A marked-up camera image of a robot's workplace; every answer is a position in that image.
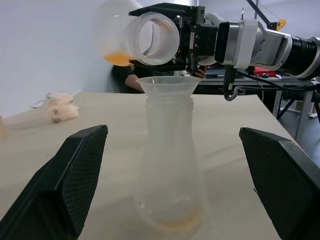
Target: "orange residue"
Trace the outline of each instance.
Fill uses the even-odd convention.
[[[160,223],[161,227],[167,229],[167,230],[175,230],[175,231],[182,231],[185,229],[190,229],[197,225],[202,218],[202,214],[200,211],[195,211],[190,216],[190,218],[187,218],[180,222],[162,222]]]
[[[136,58],[134,56],[128,55],[125,52],[115,52],[111,55],[104,56],[104,59],[114,65],[125,67],[133,65],[129,62],[129,60],[134,60]]]

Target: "black shirt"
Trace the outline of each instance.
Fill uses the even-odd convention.
[[[116,66],[112,68],[112,76],[116,80],[121,93],[139,94],[140,91],[128,87],[125,81],[129,75],[136,75],[140,78],[147,78],[153,76],[173,76],[175,71],[151,71],[141,66],[134,66],[133,69],[130,66]]]

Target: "person's hand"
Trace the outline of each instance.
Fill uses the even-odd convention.
[[[198,78],[204,79],[206,77],[207,68],[204,68],[204,70],[198,68],[198,71],[195,73],[195,75]]]

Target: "wooden table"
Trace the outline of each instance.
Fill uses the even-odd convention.
[[[257,194],[238,136],[240,127],[291,139],[255,95],[227,102],[221,95],[193,95],[193,140],[213,215],[208,240],[279,240]],[[135,229],[132,183],[147,140],[144,94],[87,93],[75,96],[80,117],[54,124],[38,109],[6,118],[0,142],[0,218],[33,174],[65,138],[106,124],[98,186],[80,240],[143,240]]]

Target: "clear plastic cup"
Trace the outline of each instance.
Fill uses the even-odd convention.
[[[161,65],[175,56],[180,42],[177,26],[157,12],[129,16],[140,8],[134,0],[107,0],[96,11],[93,38],[108,62],[130,66],[130,60],[138,60],[145,65]]]
[[[208,224],[207,197],[192,138],[191,94],[198,77],[137,80],[147,95],[148,139],[133,191],[138,215],[165,232],[201,239]]]

